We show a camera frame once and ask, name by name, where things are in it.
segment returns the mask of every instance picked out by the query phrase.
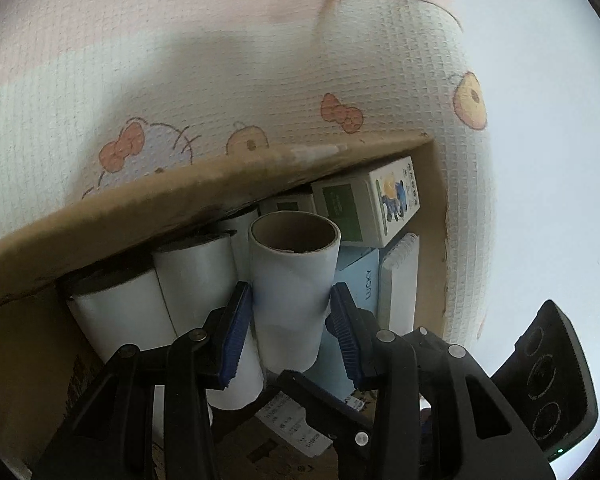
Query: printed cartoon character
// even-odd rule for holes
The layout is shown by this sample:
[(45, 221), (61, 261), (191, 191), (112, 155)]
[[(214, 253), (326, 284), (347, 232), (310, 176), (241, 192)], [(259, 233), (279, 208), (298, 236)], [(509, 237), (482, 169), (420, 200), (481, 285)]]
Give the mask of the printed cartoon character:
[(242, 123), (235, 123), (234, 126), (241, 126), (239, 130), (234, 131), (226, 142), (226, 154), (252, 152), (259, 148), (268, 148), (269, 139), (257, 126), (245, 126)]
[(458, 118), (474, 130), (487, 125), (487, 109), (482, 100), (482, 90), (473, 72), (467, 72), (454, 92), (454, 111)]
[(396, 182), (393, 173), (384, 178), (382, 183), (382, 204), (386, 206), (386, 219), (389, 222), (404, 218), (407, 211), (407, 193), (404, 182)]
[(341, 105), (333, 94), (325, 94), (322, 98), (320, 116), (328, 123), (337, 122), (348, 134), (357, 132), (365, 121), (359, 108)]
[(118, 138), (100, 150), (98, 161), (102, 170), (82, 197), (140, 176), (191, 164), (192, 144), (199, 137), (192, 136), (188, 128), (179, 130), (169, 124), (148, 123), (139, 117), (129, 119)]

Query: paper towel roll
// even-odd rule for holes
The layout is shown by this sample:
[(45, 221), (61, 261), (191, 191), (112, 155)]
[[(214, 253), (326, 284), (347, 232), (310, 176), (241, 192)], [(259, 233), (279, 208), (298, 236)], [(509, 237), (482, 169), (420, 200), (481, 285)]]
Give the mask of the paper towel roll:
[(258, 208), (238, 211), (236, 214), (211, 225), (213, 232), (232, 232), (231, 245), (234, 251), (238, 279), (251, 281), (249, 261), (249, 227), (258, 218)]
[[(154, 252), (154, 264), (178, 335), (202, 327), (212, 310), (226, 306), (238, 281), (227, 234), (164, 245)], [(263, 383), (258, 350), (249, 330), (235, 377), (222, 391), (207, 390), (207, 400), (221, 410), (239, 410), (258, 398)]]
[(314, 364), (339, 245), (338, 226), (312, 213), (279, 211), (251, 225), (253, 317), (269, 370), (304, 372)]
[[(104, 361), (123, 344), (149, 350), (173, 343), (176, 334), (151, 258), (116, 258), (76, 274), (66, 284), (78, 326)], [(164, 386), (154, 394), (154, 436), (164, 434)]]

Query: light blue box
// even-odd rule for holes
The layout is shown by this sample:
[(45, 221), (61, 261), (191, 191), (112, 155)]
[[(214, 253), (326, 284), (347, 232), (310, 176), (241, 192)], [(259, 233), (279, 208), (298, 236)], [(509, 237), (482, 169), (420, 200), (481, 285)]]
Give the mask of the light blue box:
[[(356, 306), (375, 315), (378, 311), (378, 268), (378, 249), (341, 246), (333, 283), (346, 283)], [(322, 332), (318, 358), (304, 374), (340, 400), (355, 390), (347, 377), (338, 340), (326, 328)]]

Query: white notebook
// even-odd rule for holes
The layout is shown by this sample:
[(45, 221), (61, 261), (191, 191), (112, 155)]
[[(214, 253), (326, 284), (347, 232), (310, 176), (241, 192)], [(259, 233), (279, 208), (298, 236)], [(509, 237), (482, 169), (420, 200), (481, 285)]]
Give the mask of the white notebook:
[(397, 335), (413, 331), (419, 249), (420, 238), (407, 233), (387, 253), (380, 267), (378, 324)]

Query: brown cardboard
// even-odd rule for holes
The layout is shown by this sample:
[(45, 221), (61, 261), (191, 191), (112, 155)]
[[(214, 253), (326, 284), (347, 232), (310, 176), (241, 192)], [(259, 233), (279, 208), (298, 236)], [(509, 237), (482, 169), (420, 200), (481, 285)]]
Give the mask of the brown cardboard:
[[(100, 366), (68, 309), (58, 300), (52, 285), (58, 277), (188, 224), (220, 218), (285, 189), (402, 154), (412, 156), (421, 203), (410, 221), (411, 230), (421, 240), (416, 323), (442, 334), (446, 190), (436, 145), (419, 132), (368, 134), (343, 144), (279, 146), (265, 154), (241, 155), (239, 160), (232, 156), (205, 160), (88, 197), (2, 238), (0, 455), (26, 474), (26, 464), (35, 463), (40, 456), (68, 402), (83, 391)], [(290, 454), (257, 420), (245, 424), (218, 445), (221, 469), (243, 475), (234, 478), (285, 478), (281, 474), (310, 480), (337, 478), (333, 451), (312, 459), (315, 463), (308, 462), (311, 459)], [(254, 462), (254, 455), (248, 458), (269, 439), (277, 443), (270, 458), (263, 456)]]
[[(271, 392), (263, 397), (269, 399)], [(373, 420), (376, 393), (356, 392), (365, 401), (361, 413)], [(218, 428), (212, 427), (214, 435)], [(164, 451), (154, 445), (155, 473), (165, 480)], [(251, 417), (233, 431), (224, 434), (216, 445), (216, 460), (222, 480), (336, 480), (338, 456), (330, 447), (322, 455), (309, 458)]]
[(360, 134), (337, 144), (272, 146), (210, 157), (87, 196), (0, 239), (0, 304), (157, 235), (430, 141), (425, 133), (404, 131)]
[(411, 159), (420, 196), (420, 210), (408, 224), (409, 231), (420, 236), (414, 326), (425, 326), (442, 337), (446, 305), (446, 185), (435, 143), (413, 150)]
[(56, 290), (0, 308), (0, 455), (35, 463), (102, 363)]

